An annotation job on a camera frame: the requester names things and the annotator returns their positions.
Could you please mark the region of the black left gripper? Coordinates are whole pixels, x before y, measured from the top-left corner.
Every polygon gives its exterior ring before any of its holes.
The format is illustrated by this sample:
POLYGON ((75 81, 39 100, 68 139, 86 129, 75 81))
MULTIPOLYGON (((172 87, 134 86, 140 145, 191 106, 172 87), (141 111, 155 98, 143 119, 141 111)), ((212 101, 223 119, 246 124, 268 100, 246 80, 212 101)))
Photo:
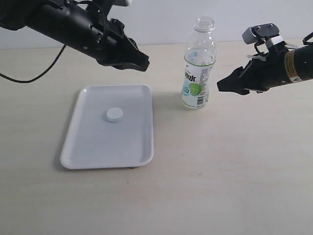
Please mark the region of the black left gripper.
POLYGON ((106 36, 100 41, 100 56, 96 61, 118 70, 145 72, 150 64, 149 56, 141 52, 136 42, 125 34, 124 24, 114 18, 106 23, 106 36))

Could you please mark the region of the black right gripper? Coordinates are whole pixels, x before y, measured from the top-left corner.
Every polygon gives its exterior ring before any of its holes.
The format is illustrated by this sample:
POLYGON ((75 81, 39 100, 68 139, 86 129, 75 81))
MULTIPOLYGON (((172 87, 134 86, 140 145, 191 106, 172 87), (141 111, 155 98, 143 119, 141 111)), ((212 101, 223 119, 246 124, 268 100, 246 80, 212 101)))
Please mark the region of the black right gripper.
POLYGON ((254 54, 244 69, 238 67, 229 76, 217 82, 218 91, 240 95, 248 95, 250 92, 260 94, 270 88, 290 84, 284 65, 288 51, 286 43, 278 43, 266 53, 254 54))

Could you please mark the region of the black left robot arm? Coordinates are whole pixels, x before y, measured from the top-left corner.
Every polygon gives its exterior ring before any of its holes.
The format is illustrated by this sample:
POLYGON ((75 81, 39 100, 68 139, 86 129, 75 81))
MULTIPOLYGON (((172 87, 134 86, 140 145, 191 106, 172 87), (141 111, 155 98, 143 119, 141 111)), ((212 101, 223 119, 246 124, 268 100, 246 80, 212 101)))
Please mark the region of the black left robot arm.
POLYGON ((17 31, 29 27, 118 70, 146 71, 148 55, 124 32, 118 19, 108 19, 113 6, 129 0, 2 0, 0 26, 17 31))

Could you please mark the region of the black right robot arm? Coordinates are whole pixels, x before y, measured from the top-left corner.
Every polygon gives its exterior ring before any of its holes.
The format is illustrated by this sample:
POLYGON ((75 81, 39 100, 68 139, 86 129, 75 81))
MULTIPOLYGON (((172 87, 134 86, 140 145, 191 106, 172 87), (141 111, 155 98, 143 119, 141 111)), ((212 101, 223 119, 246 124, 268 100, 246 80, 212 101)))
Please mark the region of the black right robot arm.
POLYGON ((289 50, 285 42, 271 46, 265 61, 252 58, 245 67, 236 68, 217 82, 220 92, 247 95, 263 93, 270 88, 289 85, 313 78, 313 45, 289 50))

